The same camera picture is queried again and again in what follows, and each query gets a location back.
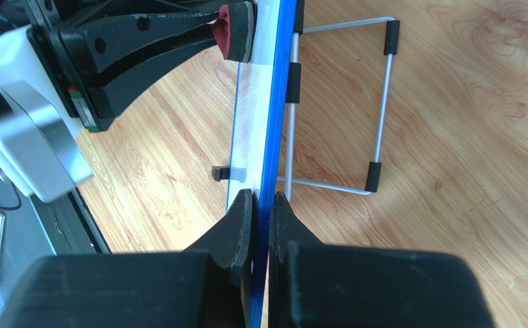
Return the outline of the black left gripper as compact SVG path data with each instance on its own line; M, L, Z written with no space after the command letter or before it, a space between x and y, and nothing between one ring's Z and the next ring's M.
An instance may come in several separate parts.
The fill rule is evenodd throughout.
M0 1L0 36L29 27L29 43L62 101L62 113L77 119L89 132L107 131L113 119L152 84L215 45L212 37L176 47L169 47L164 40L204 27L217 18L217 10L106 17L60 29L60 38L77 67L73 68L69 56L62 53L62 41L52 36L51 30L69 24L74 18L85 18L103 3ZM85 84L77 80L77 71L105 72L87 93Z

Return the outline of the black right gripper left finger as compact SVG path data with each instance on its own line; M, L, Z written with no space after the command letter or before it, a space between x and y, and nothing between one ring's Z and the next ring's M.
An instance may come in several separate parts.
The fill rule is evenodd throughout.
M226 214L184 250L208 255L202 270L202 327L249 327L253 258L253 193L238 192Z

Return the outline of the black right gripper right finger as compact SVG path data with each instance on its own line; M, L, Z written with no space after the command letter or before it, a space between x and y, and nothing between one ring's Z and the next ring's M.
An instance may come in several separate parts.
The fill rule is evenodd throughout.
M275 195L269 220L269 327L291 326L291 268L289 244L317 246L323 242L294 213L283 192Z

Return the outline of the blue framed whiteboard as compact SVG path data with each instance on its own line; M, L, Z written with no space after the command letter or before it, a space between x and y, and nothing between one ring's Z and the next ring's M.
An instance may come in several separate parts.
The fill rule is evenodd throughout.
M283 118L295 29L296 1L257 1L252 56L238 66L228 201L254 194L256 242L247 326L260 327L265 295L269 216L274 205Z

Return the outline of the red heart eraser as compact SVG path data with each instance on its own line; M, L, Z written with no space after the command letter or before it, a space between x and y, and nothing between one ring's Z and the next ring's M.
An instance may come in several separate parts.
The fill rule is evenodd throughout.
M257 6L253 1L227 3L220 7L211 26L224 60L248 63L256 30Z

